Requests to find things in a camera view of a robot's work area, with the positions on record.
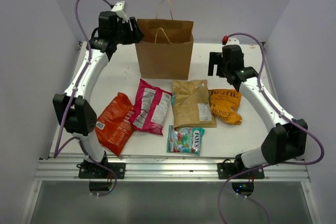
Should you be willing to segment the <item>brown paper bag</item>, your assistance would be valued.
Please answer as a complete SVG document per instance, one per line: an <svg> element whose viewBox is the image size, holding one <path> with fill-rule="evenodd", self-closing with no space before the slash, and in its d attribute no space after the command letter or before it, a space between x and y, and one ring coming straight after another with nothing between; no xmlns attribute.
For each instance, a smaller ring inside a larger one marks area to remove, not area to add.
<svg viewBox="0 0 336 224"><path fill-rule="evenodd" d="M143 79L187 80L190 72L194 37L194 23L177 20L170 10L170 19L138 19L144 34L135 45L139 70Z"/></svg>

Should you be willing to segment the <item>yellow honey chips bag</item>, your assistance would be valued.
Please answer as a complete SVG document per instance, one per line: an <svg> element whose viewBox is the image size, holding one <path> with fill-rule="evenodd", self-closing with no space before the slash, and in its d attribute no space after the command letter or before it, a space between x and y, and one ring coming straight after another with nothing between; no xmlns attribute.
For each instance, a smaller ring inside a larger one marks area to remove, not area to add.
<svg viewBox="0 0 336 224"><path fill-rule="evenodd" d="M211 112L222 121L232 125L241 125L238 114L242 95L235 89L212 89L210 94Z"/></svg>

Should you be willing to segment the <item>brown kraft snack pouch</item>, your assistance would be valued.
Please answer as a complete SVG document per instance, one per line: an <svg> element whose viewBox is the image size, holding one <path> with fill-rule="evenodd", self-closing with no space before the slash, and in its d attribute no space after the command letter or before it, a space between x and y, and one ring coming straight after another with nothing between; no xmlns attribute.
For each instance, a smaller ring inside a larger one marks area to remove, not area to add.
<svg viewBox="0 0 336 224"><path fill-rule="evenodd" d="M211 112L207 80L174 80L172 91L174 127L217 127Z"/></svg>

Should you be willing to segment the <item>pink snack bag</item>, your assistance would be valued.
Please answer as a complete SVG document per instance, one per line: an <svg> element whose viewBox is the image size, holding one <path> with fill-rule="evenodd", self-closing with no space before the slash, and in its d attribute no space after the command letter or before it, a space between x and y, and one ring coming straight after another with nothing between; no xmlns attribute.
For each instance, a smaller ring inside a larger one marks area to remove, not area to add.
<svg viewBox="0 0 336 224"><path fill-rule="evenodd" d="M163 135L172 93L140 80L130 123L137 131Z"/></svg>

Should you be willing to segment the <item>green Fox's candy bag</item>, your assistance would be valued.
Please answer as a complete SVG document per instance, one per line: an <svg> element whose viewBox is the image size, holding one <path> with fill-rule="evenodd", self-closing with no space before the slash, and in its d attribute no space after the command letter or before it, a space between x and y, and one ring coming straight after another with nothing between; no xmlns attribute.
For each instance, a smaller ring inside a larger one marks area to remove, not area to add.
<svg viewBox="0 0 336 224"><path fill-rule="evenodd" d="M201 127L169 126L166 151L200 156L205 129Z"/></svg>

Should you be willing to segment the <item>orange red snack bag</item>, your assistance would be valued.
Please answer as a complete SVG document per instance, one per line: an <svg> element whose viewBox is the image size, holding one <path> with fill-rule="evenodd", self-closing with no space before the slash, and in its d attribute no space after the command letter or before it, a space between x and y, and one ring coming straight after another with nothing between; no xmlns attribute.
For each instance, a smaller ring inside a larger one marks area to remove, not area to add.
<svg viewBox="0 0 336 224"><path fill-rule="evenodd" d="M95 133L99 143L116 156L120 156L134 132L129 121L132 114L131 101L126 94L119 92L97 119Z"/></svg>

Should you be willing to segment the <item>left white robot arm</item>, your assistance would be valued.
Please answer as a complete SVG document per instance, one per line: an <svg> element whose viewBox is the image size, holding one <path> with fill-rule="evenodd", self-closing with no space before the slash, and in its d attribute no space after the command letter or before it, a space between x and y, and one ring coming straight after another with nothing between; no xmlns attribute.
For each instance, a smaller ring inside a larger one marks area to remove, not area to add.
<svg viewBox="0 0 336 224"><path fill-rule="evenodd" d="M84 153L80 168L97 178L107 176L106 152L94 132L97 114L90 105L91 95L117 46L139 43L143 37L135 17L127 18L112 10L99 14L98 27L87 40L86 54L78 72L68 88L62 94L55 94L52 100L60 125L54 157L60 153L62 133L66 131L78 141Z"/></svg>

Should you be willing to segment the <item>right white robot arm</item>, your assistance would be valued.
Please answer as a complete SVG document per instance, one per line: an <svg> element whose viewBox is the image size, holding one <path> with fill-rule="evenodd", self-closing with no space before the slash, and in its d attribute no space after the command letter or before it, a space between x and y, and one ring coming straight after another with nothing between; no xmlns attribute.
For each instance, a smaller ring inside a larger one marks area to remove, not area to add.
<svg viewBox="0 0 336 224"><path fill-rule="evenodd" d="M234 172L246 178L253 167L275 165L304 154L308 128L303 119L296 120L270 95L253 67L244 65L244 53L239 45L222 47L222 52L210 52L208 75L226 78L246 98L261 117L267 136L261 146L238 154Z"/></svg>

